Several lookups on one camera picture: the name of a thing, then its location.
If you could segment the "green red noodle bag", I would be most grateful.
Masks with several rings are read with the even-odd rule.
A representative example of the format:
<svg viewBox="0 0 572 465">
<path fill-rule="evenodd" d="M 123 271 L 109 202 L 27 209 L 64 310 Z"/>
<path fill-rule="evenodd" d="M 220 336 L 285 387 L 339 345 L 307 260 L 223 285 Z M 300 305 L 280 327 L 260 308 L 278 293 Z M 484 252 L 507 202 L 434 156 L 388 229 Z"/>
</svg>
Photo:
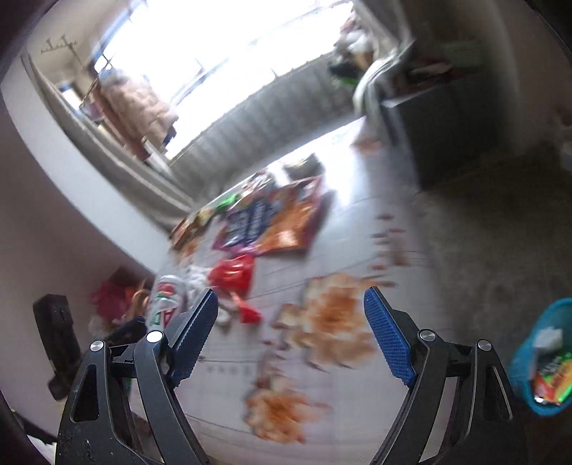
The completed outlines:
<svg viewBox="0 0 572 465">
<path fill-rule="evenodd" d="M 560 350 L 540 357 L 532 387 L 536 402 L 561 405 L 571 394 L 570 350 Z"/>
</svg>

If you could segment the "white crumpled tissue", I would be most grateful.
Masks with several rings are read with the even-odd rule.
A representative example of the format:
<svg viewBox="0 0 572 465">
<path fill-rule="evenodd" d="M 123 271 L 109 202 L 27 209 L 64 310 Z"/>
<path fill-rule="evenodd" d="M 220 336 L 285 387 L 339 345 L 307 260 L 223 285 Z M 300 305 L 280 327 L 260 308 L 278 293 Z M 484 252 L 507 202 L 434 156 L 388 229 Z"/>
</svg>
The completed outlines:
<svg viewBox="0 0 572 465">
<path fill-rule="evenodd" d="M 559 327 L 544 327 L 533 340 L 534 350 L 541 353 L 554 353 L 563 346 L 563 333 Z"/>
</svg>

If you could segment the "white AD milk bottle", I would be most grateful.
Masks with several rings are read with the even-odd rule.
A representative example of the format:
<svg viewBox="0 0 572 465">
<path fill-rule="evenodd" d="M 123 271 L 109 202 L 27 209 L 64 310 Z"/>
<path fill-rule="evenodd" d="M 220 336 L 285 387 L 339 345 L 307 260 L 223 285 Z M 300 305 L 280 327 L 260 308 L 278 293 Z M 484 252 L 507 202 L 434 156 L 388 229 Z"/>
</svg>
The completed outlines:
<svg viewBox="0 0 572 465">
<path fill-rule="evenodd" d="M 174 274 L 160 276 L 154 283 L 146 306 L 148 331 L 163 331 L 184 308 L 186 287 Z"/>
</svg>

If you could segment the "blue plastic basket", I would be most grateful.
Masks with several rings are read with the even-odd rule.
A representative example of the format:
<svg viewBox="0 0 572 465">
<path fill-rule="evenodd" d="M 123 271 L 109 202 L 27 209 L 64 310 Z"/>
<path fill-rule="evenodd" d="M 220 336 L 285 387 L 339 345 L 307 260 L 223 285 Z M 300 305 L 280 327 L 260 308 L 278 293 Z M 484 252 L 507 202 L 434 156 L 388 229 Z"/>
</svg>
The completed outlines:
<svg viewBox="0 0 572 465">
<path fill-rule="evenodd" d="M 561 333 L 558 349 L 540 349 L 535 345 L 549 332 Z M 523 401 L 539 417 L 554 417 L 571 408 L 571 396 L 560 404 L 539 403 L 535 400 L 533 379 L 538 368 L 547 364 L 550 357 L 558 352 L 571 350 L 571 298 L 563 298 L 552 303 L 536 320 L 523 343 L 516 350 L 507 369 L 511 387 L 516 397 Z"/>
</svg>

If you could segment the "red plastic wrapper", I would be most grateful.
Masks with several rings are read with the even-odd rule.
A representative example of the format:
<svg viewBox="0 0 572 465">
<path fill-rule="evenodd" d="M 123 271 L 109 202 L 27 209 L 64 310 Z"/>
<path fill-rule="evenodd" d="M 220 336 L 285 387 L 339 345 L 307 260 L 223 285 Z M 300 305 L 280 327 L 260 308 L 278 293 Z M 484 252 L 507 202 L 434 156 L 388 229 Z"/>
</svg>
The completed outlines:
<svg viewBox="0 0 572 465">
<path fill-rule="evenodd" d="M 226 293 L 237 309 L 242 324 L 261 324 L 262 314 L 245 300 L 250 290 L 255 268 L 255 257 L 239 255 L 220 260 L 207 274 L 207 281 L 215 290 Z"/>
</svg>

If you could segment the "green candy wrapper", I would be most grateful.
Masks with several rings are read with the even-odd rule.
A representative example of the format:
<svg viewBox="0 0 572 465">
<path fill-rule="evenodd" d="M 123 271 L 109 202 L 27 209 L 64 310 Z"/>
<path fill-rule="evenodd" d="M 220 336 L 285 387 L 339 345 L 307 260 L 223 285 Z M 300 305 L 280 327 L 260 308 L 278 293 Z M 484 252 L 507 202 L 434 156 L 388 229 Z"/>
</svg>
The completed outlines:
<svg viewBox="0 0 572 465">
<path fill-rule="evenodd" d="M 215 205 L 215 214 L 227 214 L 239 201 L 241 200 L 240 193 L 234 193 L 224 197 L 218 204 Z"/>
</svg>

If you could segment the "purple orange snack bag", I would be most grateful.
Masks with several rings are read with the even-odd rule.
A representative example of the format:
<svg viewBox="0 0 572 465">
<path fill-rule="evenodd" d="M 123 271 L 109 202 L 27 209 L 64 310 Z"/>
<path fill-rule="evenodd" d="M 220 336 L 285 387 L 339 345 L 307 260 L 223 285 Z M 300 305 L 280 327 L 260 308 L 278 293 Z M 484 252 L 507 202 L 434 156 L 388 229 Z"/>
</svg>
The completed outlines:
<svg viewBox="0 0 572 465">
<path fill-rule="evenodd" d="M 228 212 L 213 248 L 261 256 L 308 248 L 325 194 L 324 177 L 277 187 L 269 183 L 244 196 Z"/>
</svg>

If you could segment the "dark cabinet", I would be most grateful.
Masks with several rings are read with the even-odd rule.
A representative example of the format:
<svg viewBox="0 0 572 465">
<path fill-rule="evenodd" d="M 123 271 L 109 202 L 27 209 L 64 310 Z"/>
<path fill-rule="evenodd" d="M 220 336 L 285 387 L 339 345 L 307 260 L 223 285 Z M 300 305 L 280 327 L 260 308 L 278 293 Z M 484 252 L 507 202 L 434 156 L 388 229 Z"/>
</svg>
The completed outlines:
<svg viewBox="0 0 572 465">
<path fill-rule="evenodd" d="M 415 190 L 436 185 L 499 142 L 498 105 L 483 72 L 380 102 L 395 169 Z"/>
</svg>

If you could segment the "grey curtain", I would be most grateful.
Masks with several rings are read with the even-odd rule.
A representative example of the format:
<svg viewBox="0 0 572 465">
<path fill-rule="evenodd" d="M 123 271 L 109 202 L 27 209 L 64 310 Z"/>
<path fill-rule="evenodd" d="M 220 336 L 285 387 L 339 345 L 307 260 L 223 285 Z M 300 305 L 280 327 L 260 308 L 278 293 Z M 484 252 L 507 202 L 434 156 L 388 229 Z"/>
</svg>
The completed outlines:
<svg viewBox="0 0 572 465">
<path fill-rule="evenodd" d="M 353 95 L 357 115 L 365 116 L 377 99 L 377 90 L 384 97 L 393 98 L 399 93 L 399 80 L 411 59 L 416 40 L 404 41 L 384 58 L 375 60 L 365 71 Z"/>
</svg>

